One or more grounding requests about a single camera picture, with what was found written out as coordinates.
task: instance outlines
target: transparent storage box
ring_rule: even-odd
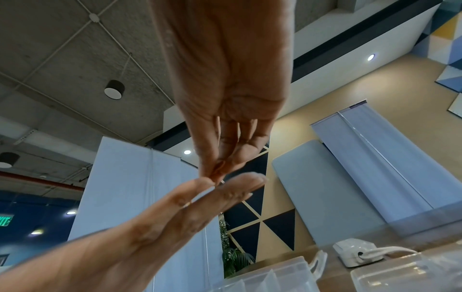
[[[300,256],[224,280],[210,292],[319,292],[327,254],[319,251],[312,263]]]
[[[357,292],[461,292],[462,249],[454,245],[360,267],[351,278]]]

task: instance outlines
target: blue wall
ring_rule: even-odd
[[[0,190],[0,214],[14,215],[8,226],[0,227],[0,254],[9,254],[4,265],[16,265],[67,241],[75,216],[66,212],[78,203]],[[43,234],[30,236],[37,225]]]

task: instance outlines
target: green plant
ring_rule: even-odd
[[[221,247],[223,248],[223,270],[225,278],[232,276],[237,271],[255,262],[254,257],[248,253],[242,253],[239,249],[230,247],[230,238],[228,236],[228,223],[223,216],[219,219]]]

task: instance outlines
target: red pipe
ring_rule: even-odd
[[[42,184],[42,185],[53,186],[53,187],[69,189],[69,190],[78,190],[78,191],[84,191],[85,190],[85,188],[82,188],[82,187],[71,186],[71,185],[67,185],[67,184],[64,184],[64,183],[54,182],[54,181],[50,181],[50,180],[46,180],[46,179],[26,177],[26,176],[17,175],[17,174],[14,174],[14,173],[9,173],[9,172],[4,172],[4,171],[0,171],[0,177],[13,178],[13,179],[18,179],[18,180],[25,180],[25,181],[39,183],[39,184]]]

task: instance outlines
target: green exit sign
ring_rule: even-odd
[[[8,226],[14,215],[0,214],[0,227]]]

